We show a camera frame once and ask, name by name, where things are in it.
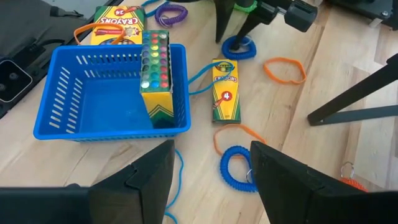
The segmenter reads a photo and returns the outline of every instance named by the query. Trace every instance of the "blue string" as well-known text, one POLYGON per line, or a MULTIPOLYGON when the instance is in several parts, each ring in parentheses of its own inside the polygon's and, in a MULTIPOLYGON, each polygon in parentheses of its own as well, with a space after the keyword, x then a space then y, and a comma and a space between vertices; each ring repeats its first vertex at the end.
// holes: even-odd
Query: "blue string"
POLYGON ((227 149, 224 152, 223 156, 221 157, 221 162, 220 162, 221 175, 223 176, 225 182, 236 190, 240 190, 243 192, 257 192, 257 187, 256 187, 256 185, 254 183, 254 179, 253 179, 253 172, 250 173, 253 183, 237 181, 229 173, 229 170, 228 170, 229 160, 237 154, 242 155, 247 160, 247 162, 249 164, 249 169, 252 169, 251 163, 250 163, 249 150, 247 150, 245 147, 242 147, 242 146, 232 146, 229 149, 227 149))
MULTIPOLYGON (((178 155, 178 158, 181 161, 180 171, 178 172, 178 189, 177 189, 177 193, 175 194, 173 200, 166 206, 166 210, 169 209, 171 206, 173 206, 175 201, 178 199, 178 196, 180 195, 180 191, 181 191, 181 186, 182 186, 182 170, 184 169, 184 159, 182 158, 181 153, 178 150, 175 150, 175 153, 178 155)), ((175 222, 175 224, 178 224, 176 217, 174 215, 172 215, 171 213, 165 212, 164 215, 170 217, 175 222)))
MULTIPOLYGON (((152 3, 155 3, 155 2, 158 2, 158 1, 160 1, 160 0, 148 0, 148 1, 144 2, 144 3, 142 3, 141 7, 145 7, 145 6, 149 5, 149 4, 152 4, 152 3)), ((151 12, 146 13, 145 16, 146 16, 146 17, 154 16, 154 15, 156 14, 156 10, 157 10, 160 6, 163 6, 163 5, 166 5, 166 4, 169 4, 169 2, 168 2, 168 1, 163 2, 162 4, 158 5, 158 6, 156 7, 156 9, 152 10, 151 12)))
POLYGON ((196 79, 198 79, 199 77, 201 77, 205 72, 207 72, 207 70, 209 70, 209 69, 213 68, 214 66, 217 66, 217 65, 219 65, 219 64, 221 64, 221 63, 223 63, 223 62, 228 63, 230 66, 232 66, 232 69, 228 72, 228 74, 226 74, 225 76, 223 76, 223 77, 220 78, 219 80, 212 81, 212 83, 210 83, 210 85, 204 87, 204 88, 201 89, 201 90, 194 91, 193 93, 189 93, 189 95, 196 95, 196 94, 203 93, 204 91, 207 91, 208 89, 210 89, 210 88, 214 85, 214 83, 219 82, 219 81, 222 81, 222 80, 225 80, 228 76, 230 76, 230 75, 231 75, 231 72, 234 70, 234 65, 233 65, 231 62, 227 62, 227 61, 214 62, 214 63, 211 63, 211 64, 206 65, 206 66, 205 66, 203 69, 201 69, 194 77, 192 77, 191 79, 189 79, 188 85, 191 84, 191 83, 192 83, 193 81, 195 81, 196 79))
POLYGON ((231 60, 242 60, 242 59, 253 58, 256 56, 256 54, 257 54, 256 45, 254 44, 254 41, 252 41, 248 37, 243 37, 243 40, 242 40, 242 45, 244 45, 244 47, 248 48, 248 50, 246 52, 240 52, 240 53, 231 52, 230 48, 231 48, 232 43, 235 41, 235 39, 236 39, 236 36, 232 36, 232 37, 226 39, 223 43, 221 51, 223 52, 223 55, 226 58, 231 59, 231 60))
POLYGON ((174 215, 172 215, 171 213, 165 212, 164 215, 170 217, 174 221, 175 224, 178 224, 176 217, 174 215))

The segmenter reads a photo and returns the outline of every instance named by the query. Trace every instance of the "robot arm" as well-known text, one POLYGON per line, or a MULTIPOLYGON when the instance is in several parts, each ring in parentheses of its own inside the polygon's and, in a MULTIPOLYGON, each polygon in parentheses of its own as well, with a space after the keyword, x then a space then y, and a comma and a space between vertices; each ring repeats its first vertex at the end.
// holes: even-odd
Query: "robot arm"
MULTIPOLYGON (((195 2, 199 0, 169 0, 172 2, 195 2)), ((216 42, 218 43, 225 32, 229 18, 232 15, 234 5, 241 7, 251 5, 254 0, 214 0, 217 13, 216 42)), ((285 14, 286 24, 306 32, 312 25, 318 14, 318 9, 302 0, 258 0, 255 10, 249 13, 246 22, 243 24, 238 36, 231 46, 233 50, 239 48, 242 38, 247 35, 258 24, 270 24, 277 13, 285 14)))

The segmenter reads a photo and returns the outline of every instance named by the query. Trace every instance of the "blue plastic basket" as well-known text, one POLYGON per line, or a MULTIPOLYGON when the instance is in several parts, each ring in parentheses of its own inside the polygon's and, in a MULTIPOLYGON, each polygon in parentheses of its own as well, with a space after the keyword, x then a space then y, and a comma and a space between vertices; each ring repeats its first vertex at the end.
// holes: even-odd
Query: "blue plastic basket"
POLYGON ((173 137, 191 125, 185 47, 171 44, 175 127, 154 129, 139 92, 141 45, 54 50, 34 128, 37 139, 173 137))

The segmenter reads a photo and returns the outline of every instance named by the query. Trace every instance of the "black metal stand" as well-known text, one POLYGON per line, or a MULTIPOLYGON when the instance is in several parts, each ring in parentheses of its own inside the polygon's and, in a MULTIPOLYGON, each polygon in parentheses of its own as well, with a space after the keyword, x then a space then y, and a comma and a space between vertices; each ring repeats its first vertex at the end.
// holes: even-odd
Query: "black metal stand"
POLYGON ((338 112, 398 79, 398 54, 387 65, 308 115, 311 126, 398 116, 398 105, 338 112))

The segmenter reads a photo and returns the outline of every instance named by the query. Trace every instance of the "blue coiled lanyard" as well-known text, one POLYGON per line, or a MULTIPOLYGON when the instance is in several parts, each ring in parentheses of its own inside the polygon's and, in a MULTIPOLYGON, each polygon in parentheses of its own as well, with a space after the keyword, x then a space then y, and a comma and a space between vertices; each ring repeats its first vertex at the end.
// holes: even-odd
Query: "blue coiled lanyard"
POLYGON ((223 156, 221 157, 221 162, 220 162, 220 171, 221 175, 223 176, 225 182, 229 184, 232 188, 236 190, 240 190, 243 192, 257 192, 257 187, 254 183, 253 179, 253 172, 250 172, 251 179, 253 180, 253 183, 250 182, 240 182, 232 177, 232 175, 229 173, 228 170, 228 165, 229 161, 233 156, 236 155, 242 155, 245 160, 248 162, 249 165, 249 170, 252 169, 251 163, 250 163, 250 152, 248 149, 242 146, 232 146, 229 149, 227 149, 223 156))
POLYGON ((232 36, 228 39, 226 39, 223 43, 223 46, 221 48, 221 51, 223 52, 223 55, 231 60, 243 60, 243 59, 249 59, 253 58, 257 54, 257 49, 256 45, 254 44, 254 41, 252 41, 249 37, 243 37, 241 47, 245 47, 248 50, 245 52, 240 52, 240 53, 234 53, 231 52, 230 48, 232 43, 235 41, 236 36, 232 36))

